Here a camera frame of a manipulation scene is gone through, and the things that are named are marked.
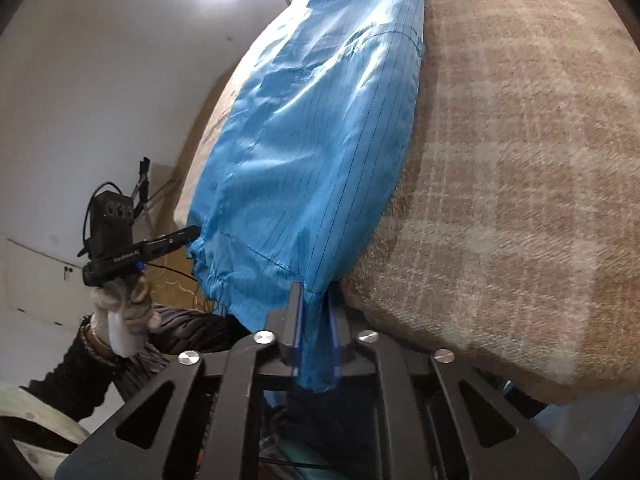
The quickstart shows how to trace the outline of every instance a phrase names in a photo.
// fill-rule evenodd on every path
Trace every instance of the black sleeve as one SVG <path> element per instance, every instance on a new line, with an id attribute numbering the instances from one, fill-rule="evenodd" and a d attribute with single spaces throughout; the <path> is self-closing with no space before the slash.
<path id="1" fill-rule="evenodd" d="M 78 333 L 55 370 L 25 389 L 77 422 L 104 402 L 116 370 L 92 357 Z"/>

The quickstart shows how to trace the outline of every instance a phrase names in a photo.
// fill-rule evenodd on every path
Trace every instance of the person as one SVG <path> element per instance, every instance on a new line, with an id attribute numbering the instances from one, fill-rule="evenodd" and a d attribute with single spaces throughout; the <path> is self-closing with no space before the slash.
<path id="1" fill-rule="evenodd" d="M 113 382 L 127 402 L 168 364 L 167 356 L 193 349 L 230 349 L 249 332 L 233 316 L 153 304 L 143 275 L 117 278 L 92 289 L 94 312 L 82 319 L 62 362 L 26 387 L 0 384 L 0 420 L 27 462 L 43 479 L 87 436 L 79 421 L 104 402 Z M 109 311 L 122 311 L 126 329 L 147 332 L 130 358 L 110 345 Z"/>

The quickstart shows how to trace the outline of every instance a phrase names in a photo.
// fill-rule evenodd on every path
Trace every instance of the white handle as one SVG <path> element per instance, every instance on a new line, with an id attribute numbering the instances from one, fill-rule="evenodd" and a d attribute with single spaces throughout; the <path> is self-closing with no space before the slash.
<path id="1" fill-rule="evenodd" d="M 109 311 L 109 343 L 111 349 L 121 357 L 131 357 L 145 347 L 146 330 L 132 334 L 124 326 L 122 311 Z"/>

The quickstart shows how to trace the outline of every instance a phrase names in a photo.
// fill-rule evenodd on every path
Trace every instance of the blue garment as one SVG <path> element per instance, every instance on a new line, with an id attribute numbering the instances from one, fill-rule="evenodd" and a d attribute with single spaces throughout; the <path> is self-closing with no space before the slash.
<path id="1" fill-rule="evenodd" d="M 198 182 L 194 275 L 249 330 L 305 287 L 300 383 L 331 382 L 322 297 L 354 264 L 409 143 L 424 0 L 294 0 Z"/>

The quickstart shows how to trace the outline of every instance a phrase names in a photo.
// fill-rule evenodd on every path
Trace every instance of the triangular cutout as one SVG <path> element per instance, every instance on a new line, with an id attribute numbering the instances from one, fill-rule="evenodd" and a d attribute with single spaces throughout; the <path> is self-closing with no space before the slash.
<path id="1" fill-rule="evenodd" d="M 482 447 L 493 447 L 516 436 L 516 429 L 471 384 L 460 381 L 460 393 Z"/>
<path id="2" fill-rule="evenodd" d="M 171 381 L 160 386 L 142 405 L 116 429 L 116 436 L 149 449 L 154 442 L 164 411 L 174 394 L 175 385 Z"/>

